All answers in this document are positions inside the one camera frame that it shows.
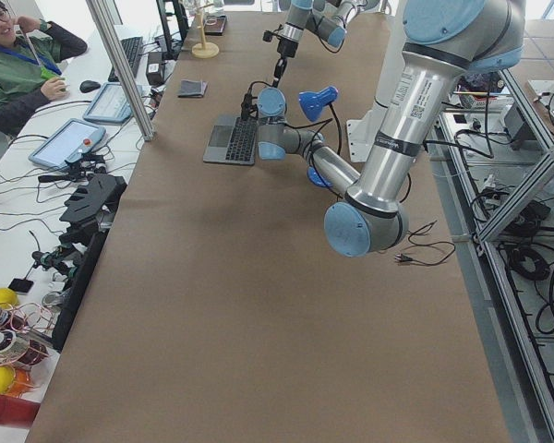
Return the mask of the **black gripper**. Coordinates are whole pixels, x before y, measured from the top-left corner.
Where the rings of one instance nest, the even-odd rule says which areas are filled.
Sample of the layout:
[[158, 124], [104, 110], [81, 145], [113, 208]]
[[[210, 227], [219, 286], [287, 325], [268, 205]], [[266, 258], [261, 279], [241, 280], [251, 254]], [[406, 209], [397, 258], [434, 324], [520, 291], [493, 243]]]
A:
[[277, 51], [280, 54], [281, 58], [275, 64], [273, 70], [273, 80], [271, 85], [274, 88], [278, 88], [281, 78], [287, 68], [287, 58], [294, 58], [297, 51], [297, 42], [291, 41], [289, 39], [282, 38], [279, 40]]

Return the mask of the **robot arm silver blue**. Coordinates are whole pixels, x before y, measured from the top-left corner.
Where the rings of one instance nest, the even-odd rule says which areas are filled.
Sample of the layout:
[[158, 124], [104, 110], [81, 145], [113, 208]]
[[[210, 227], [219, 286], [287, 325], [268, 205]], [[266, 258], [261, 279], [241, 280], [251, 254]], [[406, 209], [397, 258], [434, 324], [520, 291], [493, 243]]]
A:
[[332, 249], [362, 257], [397, 245], [409, 223], [398, 193], [441, 104], [459, 77], [515, 66], [523, 51], [524, 1], [409, 1], [398, 19], [405, 43], [403, 71], [362, 171], [314, 131], [290, 127], [275, 86], [257, 98], [258, 151], [263, 160], [298, 154], [343, 199], [327, 209]]
[[265, 30], [262, 40], [278, 41], [279, 59], [273, 70], [271, 86], [277, 88], [287, 63], [295, 57], [305, 30], [315, 35], [322, 46], [333, 54], [343, 47], [349, 23], [360, 13], [374, 10], [380, 1], [327, 1], [335, 7], [331, 14], [316, 8], [317, 1], [291, 1], [285, 22], [276, 30]]

